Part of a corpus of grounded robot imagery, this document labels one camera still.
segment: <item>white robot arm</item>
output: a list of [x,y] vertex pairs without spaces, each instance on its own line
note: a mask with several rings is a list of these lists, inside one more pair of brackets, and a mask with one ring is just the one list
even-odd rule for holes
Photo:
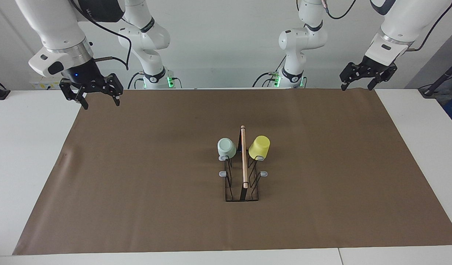
[[299,17],[305,26],[283,31],[278,39],[281,49],[286,52],[285,66],[278,69],[278,86],[300,86],[306,63],[306,55],[302,51],[323,47],[327,42],[323,15],[321,0],[301,0]]
[[[145,86],[148,89],[173,87],[173,72],[162,64],[155,50],[165,49],[170,44],[170,35],[151,16],[146,0],[125,0],[125,20],[129,23],[119,34],[129,37],[132,52],[141,62]],[[127,48],[129,42],[121,37],[120,44]]]
[[368,89],[387,82],[397,70],[394,61],[404,54],[451,0],[370,0],[380,15],[384,15],[381,29],[360,64],[350,62],[340,74],[342,90],[361,78],[370,77]]
[[123,86],[115,74],[104,77],[93,58],[85,34],[78,26],[84,18],[79,10],[92,20],[116,22],[124,13],[119,0],[16,0],[29,25],[38,33],[43,48],[29,60],[37,73],[47,77],[62,73],[60,87],[68,100],[75,100],[87,109],[84,93],[102,92],[120,105]]

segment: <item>green led light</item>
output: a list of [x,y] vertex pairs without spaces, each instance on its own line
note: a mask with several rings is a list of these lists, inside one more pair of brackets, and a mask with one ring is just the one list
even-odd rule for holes
[[277,80],[275,82],[275,87],[280,87],[281,77],[277,76]]
[[174,87],[174,81],[172,80],[172,77],[167,77],[168,87],[172,88]]

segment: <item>black wire rack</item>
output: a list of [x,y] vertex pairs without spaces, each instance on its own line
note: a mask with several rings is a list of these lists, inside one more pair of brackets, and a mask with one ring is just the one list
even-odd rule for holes
[[[240,140],[238,146],[239,148],[236,151],[236,154],[240,154],[243,152],[243,150],[241,150],[240,148],[241,146]],[[234,164],[233,160],[239,161],[241,156],[236,155],[233,158],[230,158],[229,156],[219,157],[220,161],[224,161],[224,170],[219,172],[219,176],[224,178],[224,194],[226,202],[258,201],[260,198],[258,183],[262,177],[268,176],[268,173],[266,171],[259,171],[257,169],[258,162],[263,161],[263,158],[261,157],[258,157],[257,159],[251,158],[248,155],[248,149],[246,149],[244,152],[247,152],[248,157],[247,168],[248,171],[250,171],[246,182],[244,182],[243,179],[241,178],[241,181],[236,183],[235,181],[233,181],[232,177],[232,169]]]

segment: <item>wooden dowel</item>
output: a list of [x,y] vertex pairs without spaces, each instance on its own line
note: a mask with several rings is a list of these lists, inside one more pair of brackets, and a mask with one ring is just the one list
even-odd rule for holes
[[246,149],[246,126],[241,126],[241,142],[242,142],[242,178],[243,187],[249,188],[249,180],[247,174],[247,149]]

